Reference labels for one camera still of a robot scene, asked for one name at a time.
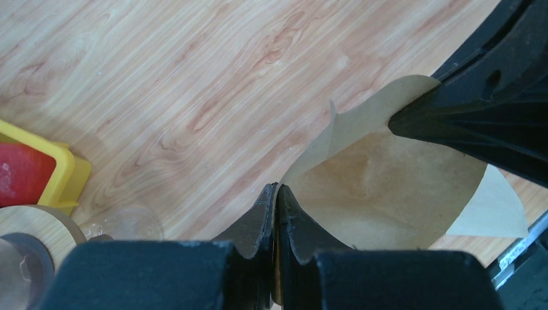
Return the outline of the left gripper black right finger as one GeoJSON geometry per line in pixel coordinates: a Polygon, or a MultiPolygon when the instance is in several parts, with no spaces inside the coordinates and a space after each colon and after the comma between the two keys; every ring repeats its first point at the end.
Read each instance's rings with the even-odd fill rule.
{"type": "Polygon", "coordinates": [[[461,251],[360,251],[321,227],[281,185],[276,197],[283,309],[501,309],[488,272],[461,251]]]}

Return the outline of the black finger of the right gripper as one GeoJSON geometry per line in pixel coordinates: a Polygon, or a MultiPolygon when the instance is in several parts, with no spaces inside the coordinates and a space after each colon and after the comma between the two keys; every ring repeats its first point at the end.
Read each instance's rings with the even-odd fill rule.
{"type": "Polygon", "coordinates": [[[388,122],[547,186],[547,2],[501,1],[388,122]]]}

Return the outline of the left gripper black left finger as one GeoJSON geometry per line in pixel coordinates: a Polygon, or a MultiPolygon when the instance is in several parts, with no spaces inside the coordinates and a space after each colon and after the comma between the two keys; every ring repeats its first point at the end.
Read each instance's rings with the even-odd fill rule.
{"type": "Polygon", "coordinates": [[[65,258],[41,309],[270,309],[273,202],[206,241],[89,241],[65,258]]]}

